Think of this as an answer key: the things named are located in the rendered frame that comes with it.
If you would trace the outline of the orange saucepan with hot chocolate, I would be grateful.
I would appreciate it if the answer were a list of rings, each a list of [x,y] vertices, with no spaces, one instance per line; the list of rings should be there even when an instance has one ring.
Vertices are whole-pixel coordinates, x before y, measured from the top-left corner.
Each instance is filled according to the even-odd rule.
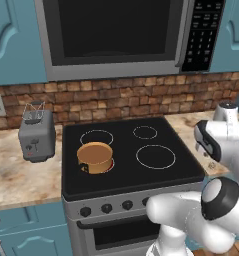
[[[87,174],[100,174],[112,166],[112,148],[103,142],[89,142],[77,151],[78,167]]]

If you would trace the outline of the black hob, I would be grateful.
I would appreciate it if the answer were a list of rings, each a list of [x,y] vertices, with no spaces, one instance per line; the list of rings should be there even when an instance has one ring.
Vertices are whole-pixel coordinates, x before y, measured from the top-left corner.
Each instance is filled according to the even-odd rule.
[[[114,166],[102,174],[78,167],[77,150],[102,141]],[[201,182],[205,172],[163,117],[68,125],[62,136],[62,195],[68,201]]]

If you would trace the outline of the grey toaster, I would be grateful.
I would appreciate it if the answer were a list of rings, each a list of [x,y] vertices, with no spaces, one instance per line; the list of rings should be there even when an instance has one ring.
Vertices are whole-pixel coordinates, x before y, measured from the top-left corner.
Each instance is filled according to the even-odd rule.
[[[33,101],[25,105],[18,138],[26,161],[45,162],[55,155],[53,113],[45,108],[44,101]]]

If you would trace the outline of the stainless steel microwave oven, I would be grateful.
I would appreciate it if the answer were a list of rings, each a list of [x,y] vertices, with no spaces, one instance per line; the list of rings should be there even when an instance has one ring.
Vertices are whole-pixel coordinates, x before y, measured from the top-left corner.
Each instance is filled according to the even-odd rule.
[[[210,69],[225,0],[195,0],[175,66],[184,0],[35,0],[47,79],[110,79]]]

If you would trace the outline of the teal drawer front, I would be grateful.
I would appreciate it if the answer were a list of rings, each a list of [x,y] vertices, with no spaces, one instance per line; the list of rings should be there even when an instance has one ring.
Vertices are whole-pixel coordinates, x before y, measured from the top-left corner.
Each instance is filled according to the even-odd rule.
[[[0,233],[61,225],[66,222],[62,202],[0,211]]]

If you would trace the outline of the teal base cupboard door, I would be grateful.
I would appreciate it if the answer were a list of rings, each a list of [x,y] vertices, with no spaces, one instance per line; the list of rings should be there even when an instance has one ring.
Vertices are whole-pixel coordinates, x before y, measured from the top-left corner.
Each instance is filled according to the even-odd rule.
[[[7,256],[73,256],[66,224],[0,235]]]

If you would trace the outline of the teal wall cupboard door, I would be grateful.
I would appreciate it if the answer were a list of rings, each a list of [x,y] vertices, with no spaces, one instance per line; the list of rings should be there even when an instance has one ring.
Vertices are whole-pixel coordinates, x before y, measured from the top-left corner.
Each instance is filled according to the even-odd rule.
[[[0,85],[46,81],[34,0],[0,0]]]
[[[239,0],[225,1],[210,71],[239,71]]]

